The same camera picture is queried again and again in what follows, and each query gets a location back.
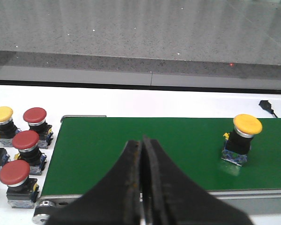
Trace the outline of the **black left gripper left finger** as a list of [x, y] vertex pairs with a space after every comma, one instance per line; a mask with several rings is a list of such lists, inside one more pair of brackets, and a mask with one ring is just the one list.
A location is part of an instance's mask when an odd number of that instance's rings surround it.
[[141, 144], [129, 140], [115, 165], [87, 193], [50, 215], [48, 225], [138, 225]]

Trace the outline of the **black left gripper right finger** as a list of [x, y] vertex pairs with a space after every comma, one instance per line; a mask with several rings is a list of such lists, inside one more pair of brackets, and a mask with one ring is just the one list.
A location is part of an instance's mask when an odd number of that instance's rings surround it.
[[145, 218], [153, 225], [251, 225], [247, 214], [217, 199], [181, 171], [156, 139], [143, 136]]

